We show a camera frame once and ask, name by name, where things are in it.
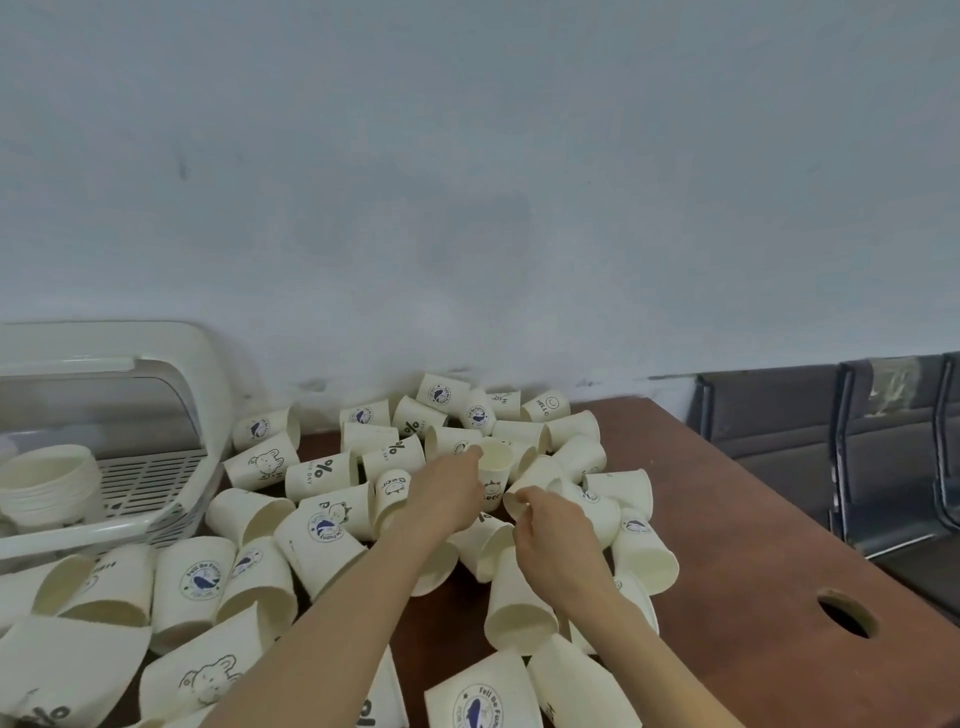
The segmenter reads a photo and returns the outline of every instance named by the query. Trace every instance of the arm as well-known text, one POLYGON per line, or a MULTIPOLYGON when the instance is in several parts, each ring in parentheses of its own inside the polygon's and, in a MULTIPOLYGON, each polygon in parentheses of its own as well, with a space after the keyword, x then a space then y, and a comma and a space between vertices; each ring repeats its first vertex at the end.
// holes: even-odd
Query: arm
POLYGON ((414 475, 390 530, 240 679, 204 728, 353 728, 427 557, 480 513, 480 454, 474 447, 438 458, 414 475))
POLYGON ((541 599, 567 616, 649 728, 743 728, 616 590, 583 510, 540 488, 517 494, 516 560, 541 599))

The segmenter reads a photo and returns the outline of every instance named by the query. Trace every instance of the dish rack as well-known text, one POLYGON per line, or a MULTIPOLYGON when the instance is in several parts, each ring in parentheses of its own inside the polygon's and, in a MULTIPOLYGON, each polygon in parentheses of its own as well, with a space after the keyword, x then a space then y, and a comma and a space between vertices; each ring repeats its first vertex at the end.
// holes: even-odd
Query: dish rack
POLYGON ((90 448, 103 522, 0 538, 0 572, 192 536, 223 477, 233 400, 207 336, 175 322, 0 326, 0 435, 90 448))

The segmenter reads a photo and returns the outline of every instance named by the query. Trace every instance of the person's left arm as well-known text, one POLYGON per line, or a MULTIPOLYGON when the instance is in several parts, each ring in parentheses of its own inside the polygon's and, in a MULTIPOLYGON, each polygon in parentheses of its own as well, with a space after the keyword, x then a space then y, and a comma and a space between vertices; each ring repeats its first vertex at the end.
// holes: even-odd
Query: person's left arm
POLYGON ((480 513, 481 450, 416 473, 406 507, 237 685, 203 728, 353 728, 426 559, 480 513))

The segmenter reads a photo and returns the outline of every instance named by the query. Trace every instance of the round hole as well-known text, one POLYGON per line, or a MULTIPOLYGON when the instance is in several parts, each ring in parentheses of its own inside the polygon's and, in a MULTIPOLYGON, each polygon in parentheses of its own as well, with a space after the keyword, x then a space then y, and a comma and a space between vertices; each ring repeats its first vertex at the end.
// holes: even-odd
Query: round hole
POLYGON ((835 589, 821 589, 817 592, 817 602, 824 614, 852 635, 864 640, 876 637, 876 617, 856 599, 835 589))

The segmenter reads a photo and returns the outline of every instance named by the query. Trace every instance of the wall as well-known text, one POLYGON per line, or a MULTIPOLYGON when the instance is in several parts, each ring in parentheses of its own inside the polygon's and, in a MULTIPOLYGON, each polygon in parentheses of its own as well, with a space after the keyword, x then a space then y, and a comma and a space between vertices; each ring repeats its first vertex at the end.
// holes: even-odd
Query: wall
POLYGON ((956 349, 958 54, 922 0, 7 3, 0 317, 325 413, 956 349))

